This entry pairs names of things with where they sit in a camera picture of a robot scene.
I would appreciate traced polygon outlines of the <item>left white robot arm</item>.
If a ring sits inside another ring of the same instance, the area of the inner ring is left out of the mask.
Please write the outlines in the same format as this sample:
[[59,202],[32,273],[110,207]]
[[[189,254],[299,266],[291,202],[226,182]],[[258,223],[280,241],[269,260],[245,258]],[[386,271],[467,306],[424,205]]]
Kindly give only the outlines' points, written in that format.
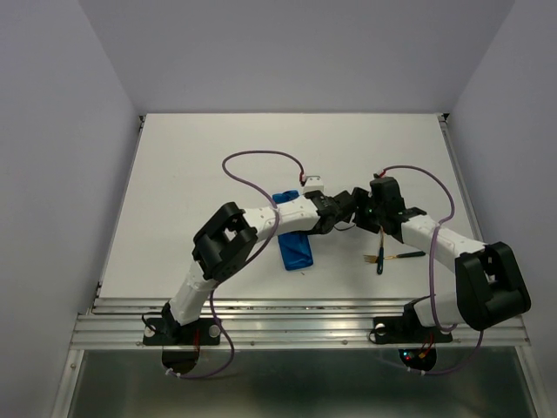
[[191,265],[178,292],[163,307],[164,335],[183,343],[193,335],[211,291],[249,264],[252,249],[275,235],[324,235],[349,220],[356,202],[349,192],[329,197],[308,192],[293,200],[252,209],[221,206],[193,238]]

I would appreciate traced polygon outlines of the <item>gold spoon green handle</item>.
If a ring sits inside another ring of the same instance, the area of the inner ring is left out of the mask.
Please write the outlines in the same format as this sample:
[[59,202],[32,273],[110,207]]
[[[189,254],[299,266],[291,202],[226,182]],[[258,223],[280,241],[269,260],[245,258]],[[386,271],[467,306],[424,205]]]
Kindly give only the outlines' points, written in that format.
[[384,229],[381,226],[379,228],[379,250],[378,250],[378,255],[377,255],[377,259],[376,259],[376,272],[377,275],[381,275],[383,273],[383,269],[384,269],[384,240],[385,240],[385,233],[384,233]]

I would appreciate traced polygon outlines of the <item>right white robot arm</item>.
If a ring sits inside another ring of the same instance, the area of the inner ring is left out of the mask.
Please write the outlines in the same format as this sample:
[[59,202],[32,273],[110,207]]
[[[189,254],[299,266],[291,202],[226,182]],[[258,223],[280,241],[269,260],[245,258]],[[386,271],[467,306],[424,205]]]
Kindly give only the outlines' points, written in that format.
[[384,233],[424,252],[430,271],[440,263],[455,278],[451,292],[431,291],[407,303],[402,315],[384,318],[386,332],[400,331],[411,340],[419,340],[433,329],[450,333],[461,324],[481,332],[531,309],[526,283],[507,244],[469,239],[418,207],[406,207],[392,177],[376,178],[369,190],[357,187],[352,195],[358,228]]

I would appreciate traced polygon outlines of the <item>gold fork green handle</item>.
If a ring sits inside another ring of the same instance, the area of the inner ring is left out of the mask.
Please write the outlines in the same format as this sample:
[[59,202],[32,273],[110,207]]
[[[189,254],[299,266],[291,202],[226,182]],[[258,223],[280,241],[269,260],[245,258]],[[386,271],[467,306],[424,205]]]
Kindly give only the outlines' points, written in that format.
[[426,254],[421,251],[409,252],[409,253],[399,253],[394,255],[383,255],[382,257],[378,255],[366,254],[363,256],[364,262],[369,264],[377,264],[380,260],[396,260],[396,259],[409,259],[409,258],[419,258],[424,257]]

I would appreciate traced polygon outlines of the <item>blue cloth napkin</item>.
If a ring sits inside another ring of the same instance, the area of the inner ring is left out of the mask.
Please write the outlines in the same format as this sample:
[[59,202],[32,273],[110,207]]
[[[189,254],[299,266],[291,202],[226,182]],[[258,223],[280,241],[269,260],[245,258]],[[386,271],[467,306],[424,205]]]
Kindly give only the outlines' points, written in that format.
[[312,229],[312,215],[307,211],[307,201],[299,198],[297,190],[272,195],[280,217],[276,235],[287,271],[301,270],[313,265],[312,249],[307,235]]

